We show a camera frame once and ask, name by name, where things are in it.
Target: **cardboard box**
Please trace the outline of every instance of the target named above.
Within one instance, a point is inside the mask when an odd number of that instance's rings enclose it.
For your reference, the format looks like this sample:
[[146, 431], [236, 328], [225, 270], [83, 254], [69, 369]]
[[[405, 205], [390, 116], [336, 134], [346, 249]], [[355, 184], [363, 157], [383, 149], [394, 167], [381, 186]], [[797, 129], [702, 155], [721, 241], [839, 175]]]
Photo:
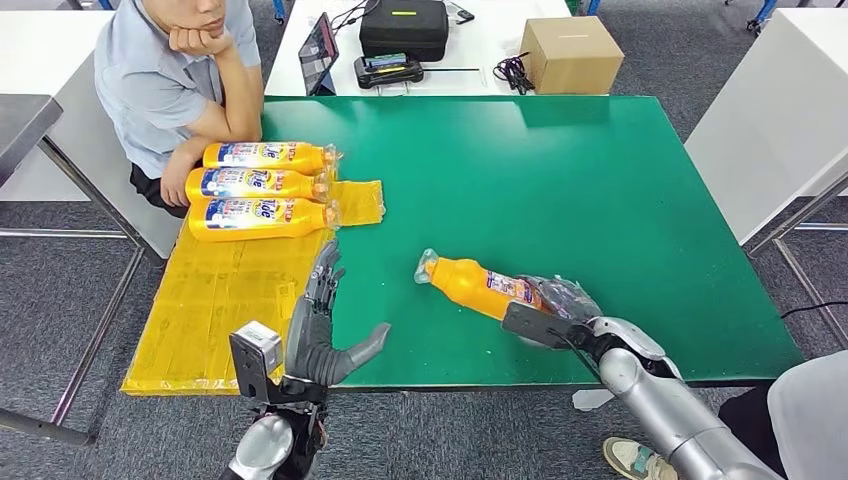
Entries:
[[598, 17], [534, 18], [521, 53], [536, 93], [609, 93], [624, 53]]

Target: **sneaker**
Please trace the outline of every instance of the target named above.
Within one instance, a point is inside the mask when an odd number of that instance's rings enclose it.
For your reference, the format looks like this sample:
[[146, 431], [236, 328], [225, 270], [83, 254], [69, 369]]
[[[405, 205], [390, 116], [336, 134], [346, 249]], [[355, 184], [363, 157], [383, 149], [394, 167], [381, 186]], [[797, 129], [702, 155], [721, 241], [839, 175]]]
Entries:
[[629, 480], [678, 480], [674, 467], [639, 442], [610, 437], [603, 451], [610, 466]]

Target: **orange detergent bottle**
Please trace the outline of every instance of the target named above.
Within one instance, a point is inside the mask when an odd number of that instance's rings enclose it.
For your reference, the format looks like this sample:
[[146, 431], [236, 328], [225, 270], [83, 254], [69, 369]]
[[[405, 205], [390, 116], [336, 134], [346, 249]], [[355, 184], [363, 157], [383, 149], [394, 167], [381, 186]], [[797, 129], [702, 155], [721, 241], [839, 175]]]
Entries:
[[302, 237], [320, 228], [337, 229], [338, 205], [303, 198], [213, 198], [191, 205], [188, 226], [201, 242]]
[[293, 170], [196, 168], [186, 179], [192, 202], [212, 198], [308, 198], [326, 202], [327, 174], [308, 177]]
[[304, 142], [213, 143], [203, 152], [203, 166], [279, 168], [314, 175], [336, 171], [341, 156], [333, 145], [316, 147]]
[[431, 283], [452, 301], [498, 321], [510, 302], [542, 308], [539, 294], [524, 280], [486, 270], [474, 260], [441, 258], [432, 248], [418, 262], [415, 283]]

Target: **man's arm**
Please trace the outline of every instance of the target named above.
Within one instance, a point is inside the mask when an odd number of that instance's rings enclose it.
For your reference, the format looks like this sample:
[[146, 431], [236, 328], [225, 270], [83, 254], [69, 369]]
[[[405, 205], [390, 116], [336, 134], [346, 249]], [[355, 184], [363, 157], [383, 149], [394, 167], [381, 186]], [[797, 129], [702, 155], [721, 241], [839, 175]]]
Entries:
[[259, 114], [262, 115], [262, 110], [265, 106], [265, 82], [262, 81], [262, 67], [259, 65], [255, 67], [248, 67], [247, 79], [248, 83], [250, 83], [253, 95], [256, 97]]
[[258, 141], [262, 136], [256, 86], [241, 61], [229, 33], [212, 38], [209, 32], [171, 30], [172, 49], [194, 55], [213, 55], [221, 74], [226, 106], [207, 100], [200, 117], [187, 125], [197, 136], [223, 142]]
[[194, 136], [174, 149], [159, 181], [160, 195], [166, 204], [172, 207], [188, 206], [188, 195], [185, 192], [186, 178], [194, 168], [194, 164], [203, 157], [203, 151], [212, 143], [215, 143], [215, 140]]

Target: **bottle label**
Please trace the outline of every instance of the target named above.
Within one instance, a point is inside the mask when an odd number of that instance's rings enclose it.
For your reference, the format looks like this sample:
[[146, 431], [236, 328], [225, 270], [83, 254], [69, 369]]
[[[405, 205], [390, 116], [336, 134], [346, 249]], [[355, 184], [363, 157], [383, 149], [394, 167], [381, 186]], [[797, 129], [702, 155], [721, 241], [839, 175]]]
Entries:
[[209, 228], [252, 228], [292, 221], [293, 199], [212, 200], [206, 209]]
[[518, 280], [492, 271], [486, 271], [486, 286], [490, 289], [533, 305], [533, 288], [524, 280]]
[[243, 167], [263, 160], [291, 161], [294, 158], [295, 147], [297, 142], [225, 143], [218, 151], [218, 163], [224, 167]]
[[220, 168], [203, 172], [200, 191], [207, 197], [237, 197], [247, 193], [279, 192], [283, 189], [282, 170]]

